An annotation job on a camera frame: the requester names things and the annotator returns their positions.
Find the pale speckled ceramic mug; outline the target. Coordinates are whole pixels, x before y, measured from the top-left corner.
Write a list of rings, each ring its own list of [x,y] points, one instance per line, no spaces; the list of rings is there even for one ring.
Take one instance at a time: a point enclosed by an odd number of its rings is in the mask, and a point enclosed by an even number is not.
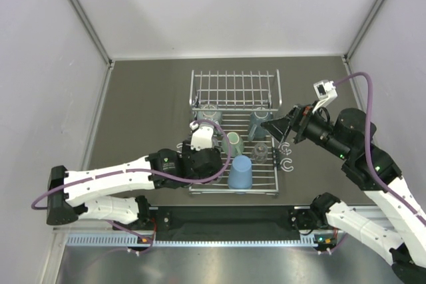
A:
[[[200,106],[200,110],[197,112],[197,119],[210,120],[215,122],[217,125],[221,125],[222,111],[219,111],[215,104],[203,104]]]

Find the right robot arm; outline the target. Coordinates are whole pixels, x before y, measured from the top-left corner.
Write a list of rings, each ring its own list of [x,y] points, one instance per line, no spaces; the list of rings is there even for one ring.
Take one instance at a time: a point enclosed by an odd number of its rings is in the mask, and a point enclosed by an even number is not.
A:
[[[374,124],[365,128],[366,119],[363,111],[346,108],[332,122],[312,105],[295,105],[285,116],[261,126],[280,142],[294,131],[294,143],[310,140],[340,158],[344,174],[393,226],[382,227],[324,193],[310,205],[310,219],[316,227],[334,227],[349,234],[380,255],[403,283],[424,283],[425,212],[392,157],[374,144],[365,144],[376,131]]]

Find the mint green cup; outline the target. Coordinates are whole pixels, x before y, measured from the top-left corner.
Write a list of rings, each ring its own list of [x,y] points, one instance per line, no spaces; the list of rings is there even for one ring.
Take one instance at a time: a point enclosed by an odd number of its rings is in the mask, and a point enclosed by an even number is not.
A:
[[[243,154],[244,141],[237,132],[228,132],[226,138],[222,138],[221,147],[225,155],[234,158]]]

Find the blue plastic cup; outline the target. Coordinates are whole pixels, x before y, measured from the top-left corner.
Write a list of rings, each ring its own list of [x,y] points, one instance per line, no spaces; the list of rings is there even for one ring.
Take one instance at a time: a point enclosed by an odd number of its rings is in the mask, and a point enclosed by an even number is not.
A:
[[[253,184],[252,161],[245,155],[236,156],[228,175],[228,187],[231,190],[250,190]]]

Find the grey-blue ceramic mug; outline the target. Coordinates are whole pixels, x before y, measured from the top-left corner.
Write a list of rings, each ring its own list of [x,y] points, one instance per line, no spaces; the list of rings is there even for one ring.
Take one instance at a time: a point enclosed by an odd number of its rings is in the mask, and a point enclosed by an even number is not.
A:
[[[250,115],[248,128],[248,141],[259,140],[266,137],[268,131],[261,127],[261,123],[272,120],[273,114],[265,108],[259,107]]]

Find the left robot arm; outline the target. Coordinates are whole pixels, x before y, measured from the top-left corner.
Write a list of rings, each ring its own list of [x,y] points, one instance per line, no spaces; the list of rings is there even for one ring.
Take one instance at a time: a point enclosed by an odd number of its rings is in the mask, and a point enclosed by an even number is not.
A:
[[[46,222],[56,226],[103,219],[142,229],[150,223],[147,200],[142,196],[118,198],[117,194],[204,184],[223,171],[215,147],[181,152],[163,148],[124,164],[87,171],[55,166],[48,182]]]

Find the clear glass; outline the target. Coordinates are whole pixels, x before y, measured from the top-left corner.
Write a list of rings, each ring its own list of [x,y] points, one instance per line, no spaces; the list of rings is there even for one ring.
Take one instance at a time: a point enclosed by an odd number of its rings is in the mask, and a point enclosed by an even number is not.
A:
[[[251,161],[255,164],[264,164],[268,160],[268,146],[265,143],[257,143],[251,153]]]

